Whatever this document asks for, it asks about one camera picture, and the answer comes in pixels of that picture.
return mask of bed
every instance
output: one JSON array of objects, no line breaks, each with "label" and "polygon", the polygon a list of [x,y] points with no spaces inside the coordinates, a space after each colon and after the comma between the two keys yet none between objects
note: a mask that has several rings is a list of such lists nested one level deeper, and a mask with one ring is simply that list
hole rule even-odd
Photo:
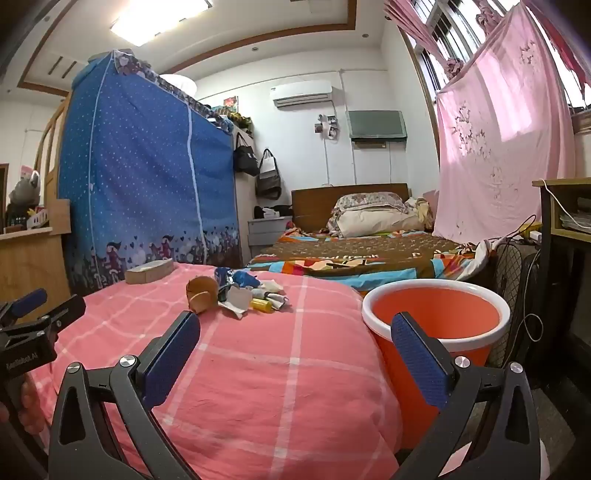
[{"label": "bed", "polygon": [[343,195],[392,192],[406,201],[405,183],[369,184],[291,192],[295,224],[248,268],[335,280],[366,293],[380,285],[412,278],[466,280],[486,264],[485,244],[461,245],[424,231],[361,238],[333,238],[318,232]]},{"label": "bed", "polygon": [[[48,421],[69,363],[100,368],[138,355],[187,309],[187,282],[213,270],[177,264],[154,283],[87,296],[86,314],[60,333],[57,360],[33,372]],[[207,480],[390,478],[401,412],[360,295],[316,278],[259,276],[282,284],[293,306],[240,321],[220,309],[201,314],[199,343],[155,418]],[[145,471],[108,407],[128,461]]]}]

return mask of yellow bottle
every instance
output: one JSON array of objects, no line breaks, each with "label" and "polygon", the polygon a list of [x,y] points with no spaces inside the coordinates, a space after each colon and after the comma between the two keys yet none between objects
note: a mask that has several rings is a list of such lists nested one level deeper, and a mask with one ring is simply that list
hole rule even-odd
[{"label": "yellow bottle", "polygon": [[259,312],[272,313],[273,305],[269,300],[252,299],[251,307]]}]

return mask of pink checkered bedsheet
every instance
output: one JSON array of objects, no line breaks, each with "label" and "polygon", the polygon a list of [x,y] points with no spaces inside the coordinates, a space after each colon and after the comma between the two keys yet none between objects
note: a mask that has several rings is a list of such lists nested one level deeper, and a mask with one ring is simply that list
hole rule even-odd
[{"label": "pink checkered bedsheet", "polygon": [[[185,310],[185,285],[213,267],[178,265],[147,285],[118,283],[86,297],[86,314],[56,343],[58,358],[33,373],[51,419],[66,366],[87,369],[138,355]],[[154,415],[204,480],[386,480],[398,467],[401,413],[361,297],[325,280],[269,272],[292,308],[200,315],[201,338]],[[116,409],[130,463],[142,467]]]}]

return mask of blue gripper pad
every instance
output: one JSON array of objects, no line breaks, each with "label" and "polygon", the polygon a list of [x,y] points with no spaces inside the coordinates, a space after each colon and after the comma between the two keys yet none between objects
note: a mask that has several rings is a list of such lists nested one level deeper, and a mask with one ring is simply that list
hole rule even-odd
[{"label": "blue gripper pad", "polygon": [[162,336],[167,339],[166,344],[144,373],[142,402],[146,408],[152,409],[164,403],[197,345],[200,331],[199,318],[191,313],[173,332],[169,329]]},{"label": "blue gripper pad", "polygon": [[412,325],[406,316],[410,317],[406,312],[398,313],[392,319],[390,326],[392,342],[413,376],[425,402],[441,410],[449,398],[450,375],[442,368],[427,345],[427,341],[431,339],[416,322],[413,321],[414,325]]},{"label": "blue gripper pad", "polygon": [[25,295],[20,300],[13,302],[10,307],[11,313],[17,317],[22,318],[31,313],[37,307],[40,307],[47,301],[47,293],[42,288],[33,290],[31,293]]}]

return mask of air conditioner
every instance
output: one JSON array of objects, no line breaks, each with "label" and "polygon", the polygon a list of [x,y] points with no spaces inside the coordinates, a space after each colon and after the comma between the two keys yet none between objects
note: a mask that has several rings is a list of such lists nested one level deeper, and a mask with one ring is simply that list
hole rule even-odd
[{"label": "air conditioner", "polygon": [[302,103],[330,102],[332,85],[327,80],[278,85],[271,89],[271,100],[278,108]]}]

